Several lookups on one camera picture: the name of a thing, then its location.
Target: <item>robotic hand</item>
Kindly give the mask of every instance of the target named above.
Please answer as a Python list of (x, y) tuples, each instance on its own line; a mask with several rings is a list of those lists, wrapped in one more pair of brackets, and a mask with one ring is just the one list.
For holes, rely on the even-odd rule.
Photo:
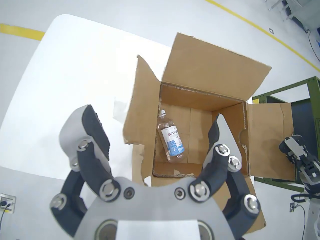
[(302, 203), (304, 199), (297, 200), (297, 197), (307, 197), (309, 199), (320, 199), (320, 163), (319, 160), (307, 150), (305, 141), (300, 135), (287, 137), (279, 146), (282, 153), (285, 153), (289, 161), (295, 164), (300, 179), (308, 194), (297, 194), (291, 198), (294, 202)]
[[(61, 193), (50, 203), (56, 221), (74, 239), (117, 239), (118, 221), (198, 221), (202, 240), (238, 240), (251, 228), (261, 206), (241, 174), (242, 158), (220, 114), (209, 133), (209, 151), (197, 177), (163, 187), (146, 187), (113, 177), (110, 143), (91, 105), (75, 110), (59, 140), (69, 157)], [(97, 195), (89, 209), (80, 198), (84, 182)], [(212, 197), (227, 183), (231, 198), (223, 211)]]
[(300, 135), (287, 137), (279, 146), (289, 161), (295, 164), (300, 179), (305, 186), (303, 194), (295, 194), (291, 199), (303, 203), (310, 199), (308, 220), (305, 226), (305, 240), (320, 240), (320, 163), (309, 153), (305, 141)]

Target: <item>cardboard box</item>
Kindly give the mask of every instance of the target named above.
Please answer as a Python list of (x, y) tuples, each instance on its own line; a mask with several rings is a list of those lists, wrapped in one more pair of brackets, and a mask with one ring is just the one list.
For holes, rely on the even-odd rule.
[[(284, 138), (293, 134), (291, 104), (246, 103), (270, 70), (183, 34), (176, 36), (161, 82), (138, 56), (123, 136), (128, 144), (144, 145), (142, 178), (151, 176), (152, 186), (163, 186), (176, 177), (199, 175), (209, 148), (208, 131), (221, 113), (238, 144), (245, 176), (294, 180), (294, 166), (279, 150)], [(157, 134), (159, 104), (177, 126), (188, 155), (183, 163), (166, 161)]]

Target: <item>electrical outlet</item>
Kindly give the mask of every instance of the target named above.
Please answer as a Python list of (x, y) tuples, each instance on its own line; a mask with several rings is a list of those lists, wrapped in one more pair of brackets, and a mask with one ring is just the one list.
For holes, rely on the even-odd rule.
[[(13, 214), (15, 212), (15, 207), (16, 207), (16, 201), (17, 201), (17, 197), (15, 196), (11, 196), (11, 195), (7, 195), (7, 194), (0, 194), (0, 201), (6, 201), (7, 205), (11, 204), (11, 206), (9, 208), (6, 209), (6, 213), (8, 214)], [(0, 211), (4, 211), (6, 208), (6, 206), (0, 206)]]
[(290, 212), (293, 213), (295, 211), (295, 203), (290, 203)]

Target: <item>white label sticker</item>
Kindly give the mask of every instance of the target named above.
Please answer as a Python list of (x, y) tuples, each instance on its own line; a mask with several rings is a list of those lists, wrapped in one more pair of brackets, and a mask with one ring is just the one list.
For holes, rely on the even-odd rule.
[(169, 150), (170, 156), (174, 157), (184, 152), (184, 147), (182, 145), (177, 127), (171, 126), (161, 130), (167, 148)]

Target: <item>white table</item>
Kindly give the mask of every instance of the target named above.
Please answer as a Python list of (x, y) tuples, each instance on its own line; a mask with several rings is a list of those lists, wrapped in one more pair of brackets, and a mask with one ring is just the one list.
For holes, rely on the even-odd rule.
[(137, 55), (161, 79), (170, 48), (71, 15), (57, 17), (35, 51), (0, 129), (2, 167), (65, 179), (59, 132), (78, 107), (93, 105), (110, 142), (115, 176), (131, 178), (130, 147), (114, 103), (130, 103)]

